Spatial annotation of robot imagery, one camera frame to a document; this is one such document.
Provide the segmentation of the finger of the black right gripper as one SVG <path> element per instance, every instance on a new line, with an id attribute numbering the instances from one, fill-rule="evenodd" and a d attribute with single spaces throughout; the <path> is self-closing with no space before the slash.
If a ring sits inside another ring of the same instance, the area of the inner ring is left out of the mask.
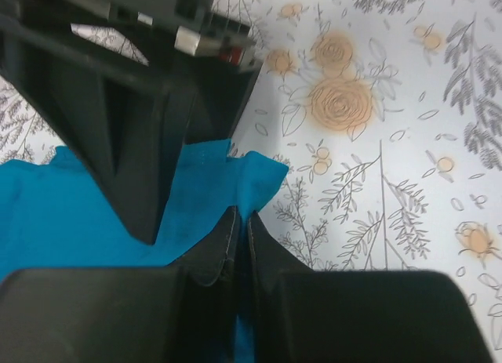
<path id="1" fill-rule="evenodd" d="M 126 230 L 156 241 L 186 143 L 227 139 L 259 73 L 177 51 L 171 34 L 121 29 L 141 64 L 48 17 L 1 17 L 1 74 L 90 172 Z"/>

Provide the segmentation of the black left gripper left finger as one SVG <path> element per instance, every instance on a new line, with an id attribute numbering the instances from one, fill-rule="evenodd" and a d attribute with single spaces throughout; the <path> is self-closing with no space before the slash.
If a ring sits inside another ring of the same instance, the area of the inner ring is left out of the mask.
<path id="1" fill-rule="evenodd" d="M 165 267 L 17 270 L 1 285 L 4 362 L 232 362 L 235 207 Z"/>

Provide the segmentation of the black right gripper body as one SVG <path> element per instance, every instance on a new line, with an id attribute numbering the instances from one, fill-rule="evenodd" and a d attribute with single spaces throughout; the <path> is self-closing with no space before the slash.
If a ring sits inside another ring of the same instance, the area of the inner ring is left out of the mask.
<path id="1" fill-rule="evenodd" d="M 246 22 L 213 11 L 214 0 L 1 0 L 1 14 L 27 27 L 87 26 L 152 30 L 174 49 L 212 57 L 237 71 L 258 67 Z"/>

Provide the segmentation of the teal blue t shirt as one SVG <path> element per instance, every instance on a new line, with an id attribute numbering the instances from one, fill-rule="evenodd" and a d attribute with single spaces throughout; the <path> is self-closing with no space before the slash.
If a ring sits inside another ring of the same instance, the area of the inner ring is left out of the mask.
<path id="1" fill-rule="evenodd" d="M 133 238 L 66 147 L 46 165 L 1 167 L 1 278 L 37 268 L 164 267 L 201 241 L 227 208 L 242 218 L 277 193 L 288 166 L 257 152 L 231 158 L 226 140 L 181 153 L 156 242 Z"/>

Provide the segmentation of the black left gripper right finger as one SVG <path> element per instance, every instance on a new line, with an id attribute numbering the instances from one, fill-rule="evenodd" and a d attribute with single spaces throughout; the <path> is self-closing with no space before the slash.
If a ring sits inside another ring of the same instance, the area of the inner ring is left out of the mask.
<path id="1" fill-rule="evenodd" d="M 316 271 L 247 224 L 258 362 L 489 362 L 457 285 L 430 270 Z"/>

